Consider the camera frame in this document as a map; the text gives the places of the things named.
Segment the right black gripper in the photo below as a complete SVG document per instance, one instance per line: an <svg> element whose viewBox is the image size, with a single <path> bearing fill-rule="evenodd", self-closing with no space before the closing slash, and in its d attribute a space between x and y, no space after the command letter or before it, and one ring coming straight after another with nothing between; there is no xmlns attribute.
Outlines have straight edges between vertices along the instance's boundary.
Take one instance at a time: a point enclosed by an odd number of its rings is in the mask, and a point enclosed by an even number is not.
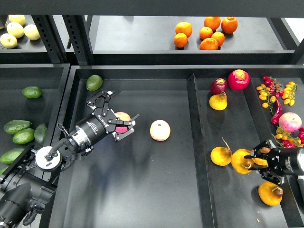
<svg viewBox="0 0 304 228"><path fill-rule="evenodd" d="M259 158L265 160L267 166L253 166L249 171L258 172L262 179L282 186L285 183L285 175L301 176L304 174L304 148L276 148L272 140L265 140L254 147L245 159Z"/></svg>

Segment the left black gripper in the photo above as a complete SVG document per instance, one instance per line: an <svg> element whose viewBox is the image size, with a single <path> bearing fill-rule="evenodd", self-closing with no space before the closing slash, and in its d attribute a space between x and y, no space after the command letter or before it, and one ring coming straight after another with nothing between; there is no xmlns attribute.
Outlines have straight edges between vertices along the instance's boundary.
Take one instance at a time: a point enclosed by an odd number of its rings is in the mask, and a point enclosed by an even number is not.
<svg viewBox="0 0 304 228"><path fill-rule="evenodd" d="M76 130L80 132L89 145L95 145L111 133L115 141L120 141L134 132L133 127L136 124L135 120L140 116L139 114L131 118L130 121L121 121L118 120L113 110L109 109L110 99L119 93L120 90L100 90L87 100L86 105L94 111L76 123ZM128 131L117 133L116 127L118 126L125 126Z"/></svg>

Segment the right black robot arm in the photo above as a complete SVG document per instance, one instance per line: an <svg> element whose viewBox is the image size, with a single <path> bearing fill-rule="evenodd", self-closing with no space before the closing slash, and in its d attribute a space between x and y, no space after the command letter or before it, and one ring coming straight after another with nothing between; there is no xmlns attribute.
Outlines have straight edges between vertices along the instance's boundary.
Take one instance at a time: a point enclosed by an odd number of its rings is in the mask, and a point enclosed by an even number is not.
<svg viewBox="0 0 304 228"><path fill-rule="evenodd" d="M300 190L304 189L304 149L303 147L278 148L272 140L266 140L256 146L245 159L262 159L267 165L254 165L262 179L281 186L285 176L296 176Z"/></svg>

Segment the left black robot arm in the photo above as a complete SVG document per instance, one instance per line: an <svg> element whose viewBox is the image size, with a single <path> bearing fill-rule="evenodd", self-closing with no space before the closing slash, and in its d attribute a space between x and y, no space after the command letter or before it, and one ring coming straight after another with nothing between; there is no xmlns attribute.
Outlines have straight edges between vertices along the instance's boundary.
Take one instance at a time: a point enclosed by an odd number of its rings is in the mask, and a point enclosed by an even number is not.
<svg viewBox="0 0 304 228"><path fill-rule="evenodd" d="M55 178L43 180L33 174L32 167L43 172L65 171L78 157L87 156L94 145L108 135L120 141L134 132L135 117L129 121L120 120L109 107L110 99L119 91L98 91L86 105L92 112L79 121L75 130L68 132L58 123L64 138L52 146L35 149L27 146L14 162L0 175L0 226L16 228L20 223L27 226L42 214L57 188Z"/></svg>

